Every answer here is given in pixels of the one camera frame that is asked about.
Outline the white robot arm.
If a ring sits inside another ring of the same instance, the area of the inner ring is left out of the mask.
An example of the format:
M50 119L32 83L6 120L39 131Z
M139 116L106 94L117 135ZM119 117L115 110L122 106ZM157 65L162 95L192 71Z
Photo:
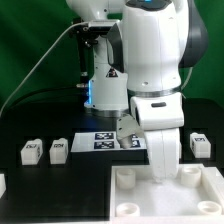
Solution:
M181 68L194 66L208 47L195 0L66 0L93 46L94 75L84 107L116 117L117 140L145 139L153 178L177 175L179 128L184 125Z

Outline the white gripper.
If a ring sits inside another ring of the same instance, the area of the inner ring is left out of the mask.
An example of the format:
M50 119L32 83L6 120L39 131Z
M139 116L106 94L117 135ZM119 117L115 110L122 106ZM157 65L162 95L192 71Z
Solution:
M179 167L179 129L147 131L145 141L153 178L156 181L175 178Z

